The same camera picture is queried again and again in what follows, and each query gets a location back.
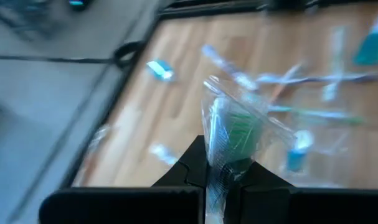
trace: clear plastic wrapper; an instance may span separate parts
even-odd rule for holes
[[[221,222],[229,187],[262,151],[276,144],[287,151],[294,136],[267,116],[268,103],[262,96],[217,77],[210,77],[204,85],[202,120],[210,164],[206,211],[207,218]]]

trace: clear plastic bag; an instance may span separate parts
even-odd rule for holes
[[[217,77],[204,85],[202,121],[210,164],[206,211],[207,218],[221,222],[229,187],[262,151],[269,147],[287,151],[295,139],[290,129],[267,116],[268,103],[262,96]]]

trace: wooden floor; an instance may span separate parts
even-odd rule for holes
[[[331,31],[344,26],[346,70],[378,71],[378,67],[351,64],[377,16],[378,4],[356,4],[330,7],[314,16],[251,13],[164,21],[121,93],[108,121],[111,133],[83,185],[150,186],[169,168],[149,153],[153,147],[162,145],[179,157],[197,135],[203,134],[203,81],[209,75],[226,77],[202,55],[204,44],[211,44],[255,77],[262,72],[284,74],[304,61],[310,65],[309,75],[327,75]],[[177,75],[176,83],[160,82],[147,71],[146,62],[156,58],[170,63]],[[321,90],[320,85],[307,87]],[[378,83],[345,83],[340,90],[339,98],[347,110],[367,121],[351,130],[352,166],[349,174],[343,174],[348,178],[347,186],[378,188]],[[292,100],[293,92],[286,91],[282,100]],[[302,100],[320,101],[313,94]]]

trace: plastic bag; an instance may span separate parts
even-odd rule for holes
[[[262,96],[217,77],[204,85],[202,121],[210,164],[206,212],[208,219],[222,222],[229,187],[263,151],[287,151],[295,139],[290,129],[267,116],[268,103]]]

